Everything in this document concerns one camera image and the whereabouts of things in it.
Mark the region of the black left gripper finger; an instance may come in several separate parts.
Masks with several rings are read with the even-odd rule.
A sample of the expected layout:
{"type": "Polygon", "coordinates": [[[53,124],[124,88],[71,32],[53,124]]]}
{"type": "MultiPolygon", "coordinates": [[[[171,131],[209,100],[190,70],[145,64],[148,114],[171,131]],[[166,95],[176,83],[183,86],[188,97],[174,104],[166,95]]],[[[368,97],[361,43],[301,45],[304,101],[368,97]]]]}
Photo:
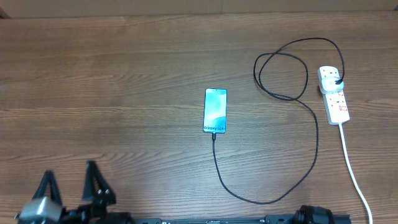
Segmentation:
{"type": "Polygon", "coordinates": [[[86,163],[85,183],[81,199],[96,205],[116,204],[116,194],[102,176],[95,161],[86,163]]]}
{"type": "Polygon", "coordinates": [[[62,198],[55,178],[54,173],[51,170],[46,170],[40,184],[35,191],[33,199],[39,199],[43,197],[48,197],[51,201],[55,202],[57,205],[62,205],[62,198]]]}

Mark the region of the blue Galaxy smartphone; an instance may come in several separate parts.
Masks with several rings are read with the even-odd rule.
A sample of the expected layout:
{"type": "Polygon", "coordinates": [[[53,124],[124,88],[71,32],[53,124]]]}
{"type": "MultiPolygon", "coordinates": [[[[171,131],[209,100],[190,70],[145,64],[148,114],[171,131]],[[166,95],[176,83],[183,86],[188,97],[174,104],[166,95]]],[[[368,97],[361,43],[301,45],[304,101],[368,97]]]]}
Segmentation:
{"type": "Polygon", "coordinates": [[[226,89],[207,88],[203,114],[203,132],[224,134],[226,132],[227,114],[226,89]]]}

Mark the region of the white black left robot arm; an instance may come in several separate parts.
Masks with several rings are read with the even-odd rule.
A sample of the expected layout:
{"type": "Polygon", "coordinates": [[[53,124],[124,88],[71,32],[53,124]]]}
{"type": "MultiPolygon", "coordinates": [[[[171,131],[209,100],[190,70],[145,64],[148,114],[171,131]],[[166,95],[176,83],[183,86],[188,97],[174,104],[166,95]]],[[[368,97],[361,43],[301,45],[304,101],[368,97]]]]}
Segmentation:
{"type": "Polygon", "coordinates": [[[57,185],[57,180],[51,170],[45,172],[40,184],[32,197],[45,198],[46,190],[50,189],[47,197],[49,202],[61,208],[57,223],[132,223],[128,212],[107,211],[107,206],[116,204],[116,194],[102,176],[95,161],[86,163],[85,183],[81,199],[86,205],[80,205],[75,210],[67,210],[62,204],[62,198],[57,185]]]}

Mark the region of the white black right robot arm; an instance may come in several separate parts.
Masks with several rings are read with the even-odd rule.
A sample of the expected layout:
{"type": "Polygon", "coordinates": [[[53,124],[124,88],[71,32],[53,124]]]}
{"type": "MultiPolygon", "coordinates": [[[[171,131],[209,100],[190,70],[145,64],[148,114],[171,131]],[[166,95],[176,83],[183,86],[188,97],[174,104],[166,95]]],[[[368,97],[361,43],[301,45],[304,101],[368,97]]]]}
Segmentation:
{"type": "Polygon", "coordinates": [[[314,207],[302,205],[295,212],[293,217],[294,224],[334,224],[334,218],[331,210],[323,207],[314,207]]]}

